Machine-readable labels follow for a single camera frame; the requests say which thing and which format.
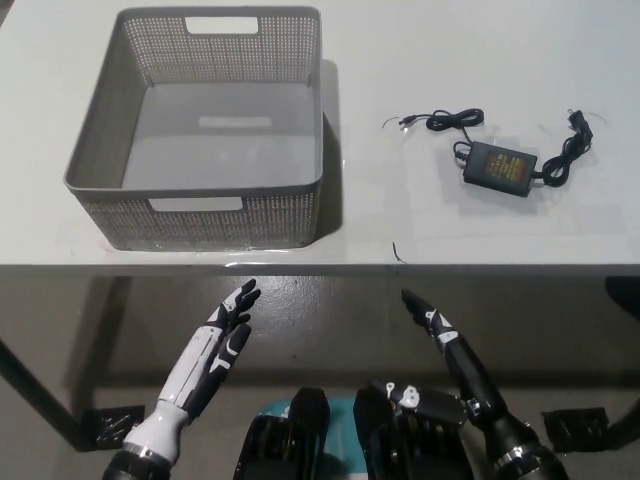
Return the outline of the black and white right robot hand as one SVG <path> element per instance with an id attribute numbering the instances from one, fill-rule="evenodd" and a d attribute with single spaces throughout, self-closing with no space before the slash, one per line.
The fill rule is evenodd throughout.
<path id="1" fill-rule="evenodd" d="M 373 380 L 370 386 L 403 412 L 453 425 L 469 421 L 483 432 L 491 430 L 507 415 L 508 408 L 478 356 L 439 309 L 408 289 L 401 292 L 401 298 L 414 322 L 438 347 L 459 394 L 395 381 Z"/>

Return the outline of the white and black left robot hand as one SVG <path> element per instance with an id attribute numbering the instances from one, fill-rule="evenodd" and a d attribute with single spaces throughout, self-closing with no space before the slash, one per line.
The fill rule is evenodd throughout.
<path id="1" fill-rule="evenodd" d="M 225 381 L 252 328 L 248 310 L 261 295 L 254 279 L 234 290 L 196 329 L 171 370 L 159 400 L 201 415 Z"/>

